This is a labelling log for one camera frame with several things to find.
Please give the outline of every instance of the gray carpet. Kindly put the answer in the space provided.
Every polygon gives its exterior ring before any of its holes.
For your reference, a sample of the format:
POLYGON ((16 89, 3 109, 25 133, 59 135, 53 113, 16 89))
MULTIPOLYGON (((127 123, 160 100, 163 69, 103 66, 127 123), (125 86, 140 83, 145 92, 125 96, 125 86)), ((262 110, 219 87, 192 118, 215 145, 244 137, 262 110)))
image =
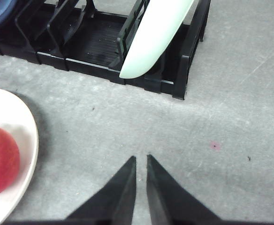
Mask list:
MULTIPOLYGON (((95 3, 128 14, 134 0, 95 3)), ((149 225, 152 153, 221 218, 274 222, 274 0, 212 0, 185 101, 8 56, 0 88, 27 103, 40 135, 8 220, 64 219, 135 155, 133 224, 149 225)))

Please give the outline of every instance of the apple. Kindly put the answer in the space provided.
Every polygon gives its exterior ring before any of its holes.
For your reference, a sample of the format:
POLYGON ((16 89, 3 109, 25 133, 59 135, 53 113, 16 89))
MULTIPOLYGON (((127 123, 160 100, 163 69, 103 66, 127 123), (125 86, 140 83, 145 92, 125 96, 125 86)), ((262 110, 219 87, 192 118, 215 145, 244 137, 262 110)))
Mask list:
POLYGON ((10 186, 19 172, 20 156, 12 135, 0 128, 0 192, 10 186))

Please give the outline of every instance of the pink spot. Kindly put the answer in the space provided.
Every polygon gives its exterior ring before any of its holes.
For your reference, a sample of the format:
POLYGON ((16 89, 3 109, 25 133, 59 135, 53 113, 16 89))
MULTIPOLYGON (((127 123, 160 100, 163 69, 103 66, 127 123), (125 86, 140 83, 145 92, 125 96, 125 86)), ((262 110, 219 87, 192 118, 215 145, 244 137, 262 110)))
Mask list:
POLYGON ((212 142, 210 142, 210 148, 214 149, 216 151, 220 151, 221 150, 221 145, 217 142, 212 141, 212 142))

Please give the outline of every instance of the blue plate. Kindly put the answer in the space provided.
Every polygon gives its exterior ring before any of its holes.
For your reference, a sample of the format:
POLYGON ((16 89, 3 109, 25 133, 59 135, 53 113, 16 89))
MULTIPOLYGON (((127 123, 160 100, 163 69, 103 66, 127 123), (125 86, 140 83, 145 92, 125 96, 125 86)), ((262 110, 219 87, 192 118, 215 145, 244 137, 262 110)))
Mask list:
POLYGON ((0 0, 0 25, 9 17, 18 0, 0 0))

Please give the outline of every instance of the white plate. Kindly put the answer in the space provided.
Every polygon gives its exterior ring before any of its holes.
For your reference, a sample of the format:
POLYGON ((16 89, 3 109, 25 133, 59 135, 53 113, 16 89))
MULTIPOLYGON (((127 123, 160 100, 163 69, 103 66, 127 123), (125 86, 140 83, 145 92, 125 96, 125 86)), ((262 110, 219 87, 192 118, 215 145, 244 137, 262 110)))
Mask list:
POLYGON ((11 186, 0 193, 0 223, 20 201, 34 173, 38 155, 38 131, 26 104, 16 95, 0 89, 0 128, 15 139, 20 151, 20 170, 11 186))
POLYGON ((194 0, 151 0, 140 22, 119 77, 149 71, 180 28, 194 0))

